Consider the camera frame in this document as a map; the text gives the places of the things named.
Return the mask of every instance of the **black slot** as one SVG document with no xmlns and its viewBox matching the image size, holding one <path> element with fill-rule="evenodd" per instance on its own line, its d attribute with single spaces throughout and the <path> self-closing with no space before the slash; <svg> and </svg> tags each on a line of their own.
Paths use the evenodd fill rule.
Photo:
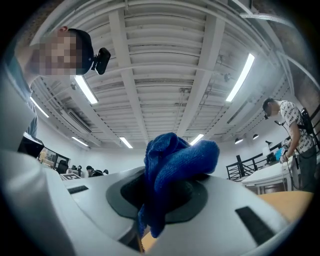
<svg viewBox="0 0 320 256">
<path fill-rule="evenodd" d="M 89 188 L 87 188 L 86 186 L 82 185 L 82 186 L 76 186 L 76 187 L 72 187 L 72 188 L 68 188 L 68 191 L 70 194 L 75 194 L 81 191 L 85 191 L 88 190 Z"/>
<path fill-rule="evenodd" d="M 267 224 L 265 224 L 250 207 L 246 206 L 239 208 L 236 209 L 235 212 L 238 214 L 258 246 L 262 245 L 275 235 Z"/>
</svg>

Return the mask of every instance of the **blue cloth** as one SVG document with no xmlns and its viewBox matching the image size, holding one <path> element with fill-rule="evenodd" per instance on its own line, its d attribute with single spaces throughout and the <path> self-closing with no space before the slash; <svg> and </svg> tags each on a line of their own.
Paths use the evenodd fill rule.
<svg viewBox="0 0 320 256">
<path fill-rule="evenodd" d="M 163 230 L 170 198 L 168 184 L 197 174 L 212 173 L 218 157 L 219 148 L 214 141 L 201 140 L 190 146 L 172 132 L 162 134 L 148 143 L 144 159 L 147 200 L 138 213 L 141 236 L 147 225 L 154 238 Z"/>
<path fill-rule="evenodd" d="M 279 161 L 279 159 L 280 159 L 280 157 L 281 157 L 281 151 L 282 151 L 282 149 L 283 149 L 283 147 L 280 148 L 279 150 L 277 150 L 277 151 L 275 152 L 275 159 L 276 159 L 277 161 Z"/>
<path fill-rule="evenodd" d="M 13 83 L 12 86 L 24 100 L 26 107 L 31 108 L 35 114 L 35 118 L 31 121 L 31 124 L 27 128 L 26 133 L 36 138 L 38 129 L 38 116 L 36 113 L 35 106 L 30 99 L 32 90 L 27 84 L 23 72 L 21 70 L 20 64 L 17 58 L 15 57 L 15 46 L 15 42 L 12 42 L 9 45 L 8 49 L 6 50 L 6 53 L 4 54 L 4 64 L 7 66 L 8 71 L 11 74 L 11 77 L 15 81 L 15 83 Z"/>
</svg>

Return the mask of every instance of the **white ceiling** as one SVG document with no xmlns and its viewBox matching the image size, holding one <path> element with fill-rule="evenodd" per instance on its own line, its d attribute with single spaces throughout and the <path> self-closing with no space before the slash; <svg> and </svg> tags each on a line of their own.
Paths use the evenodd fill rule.
<svg viewBox="0 0 320 256">
<path fill-rule="evenodd" d="M 117 148 L 124 146 L 119 137 L 125 137 L 136 149 L 168 132 L 188 141 L 198 134 L 234 140 L 263 118 L 266 97 L 281 98 L 289 90 L 267 21 L 253 26 L 226 1 L 82 2 L 64 1 L 33 39 L 68 26 L 87 31 L 95 53 L 102 47 L 111 53 L 103 75 L 90 70 L 84 76 L 96 104 L 73 90 L 69 79 L 43 77 L 32 86 L 33 97 L 50 115 L 46 121 L 67 138 Z M 251 71 L 226 102 L 248 53 L 255 56 Z M 228 73 L 231 79 L 225 81 Z M 74 128 L 63 110 L 73 110 L 91 133 Z"/>
</svg>

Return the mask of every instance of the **wooden table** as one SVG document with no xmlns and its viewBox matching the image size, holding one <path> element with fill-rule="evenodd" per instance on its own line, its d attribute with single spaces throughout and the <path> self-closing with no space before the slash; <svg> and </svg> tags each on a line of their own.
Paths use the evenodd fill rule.
<svg viewBox="0 0 320 256">
<path fill-rule="evenodd" d="M 289 222 L 293 222 L 304 214 L 313 195 L 305 191 L 284 191 L 260 194 L 258 197 L 272 205 Z"/>
</svg>

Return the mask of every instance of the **patterned shirt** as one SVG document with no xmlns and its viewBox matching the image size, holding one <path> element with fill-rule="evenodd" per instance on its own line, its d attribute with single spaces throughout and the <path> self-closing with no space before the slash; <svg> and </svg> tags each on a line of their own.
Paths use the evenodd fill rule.
<svg viewBox="0 0 320 256">
<path fill-rule="evenodd" d="M 281 103 L 280 114 L 284 119 L 285 123 L 288 125 L 288 127 L 290 127 L 293 122 L 296 122 L 297 125 L 302 125 L 302 126 L 304 125 L 302 122 L 301 113 L 298 107 L 290 101 L 284 101 Z M 300 131 L 300 139 L 296 149 L 300 153 L 304 153 L 313 147 L 314 141 L 312 137 L 307 134 L 305 129 L 299 129 L 299 131 Z M 289 133 L 290 133 L 290 137 L 292 137 L 293 134 L 291 130 L 289 131 Z"/>
</svg>

